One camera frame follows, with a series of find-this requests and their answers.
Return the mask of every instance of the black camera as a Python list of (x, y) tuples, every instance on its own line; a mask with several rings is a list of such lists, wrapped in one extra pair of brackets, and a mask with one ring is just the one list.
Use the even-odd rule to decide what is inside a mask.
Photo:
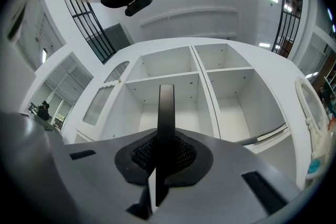
[(125, 15), (128, 17), (133, 16), (135, 13), (149, 6), (152, 1), (153, 0), (134, 0), (127, 6), (127, 9), (125, 10)]

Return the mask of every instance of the black metal railing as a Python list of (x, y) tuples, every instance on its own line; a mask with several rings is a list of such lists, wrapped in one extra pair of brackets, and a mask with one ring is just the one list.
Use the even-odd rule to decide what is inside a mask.
[(105, 64), (116, 50), (104, 33), (90, 3), (83, 0), (65, 0), (65, 2), (87, 43), (99, 60)]
[(303, 0), (282, 0), (280, 22), (272, 47), (275, 52), (285, 58), (289, 53), (298, 33)]

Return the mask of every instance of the shelf compartment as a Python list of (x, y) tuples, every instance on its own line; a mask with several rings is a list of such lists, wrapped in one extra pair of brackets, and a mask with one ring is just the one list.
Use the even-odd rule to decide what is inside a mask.
[(198, 45), (195, 50), (205, 70), (251, 67), (229, 44)]
[(253, 68), (207, 71), (224, 140), (237, 142), (271, 132), (285, 123), (272, 92)]
[(112, 106), (101, 139), (157, 128), (162, 84), (174, 85), (176, 127), (214, 136), (204, 92), (206, 86), (202, 85), (199, 74), (192, 72), (127, 82)]
[(140, 56), (127, 81), (193, 71), (197, 71), (197, 67), (191, 50), (181, 47)]

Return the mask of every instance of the black mesh grille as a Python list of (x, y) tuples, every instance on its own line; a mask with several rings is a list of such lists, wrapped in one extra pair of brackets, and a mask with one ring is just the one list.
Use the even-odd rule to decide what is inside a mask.
[[(149, 174), (151, 174), (155, 168), (154, 155), (156, 139), (156, 137), (152, 138), (132, 152), (132, 160)], [(177, 136), (175, 136), (175, 149), (175, 166), (171, 174), (182, 171), (190, 166), (196, 159), (196, 150), (194, 147)]]

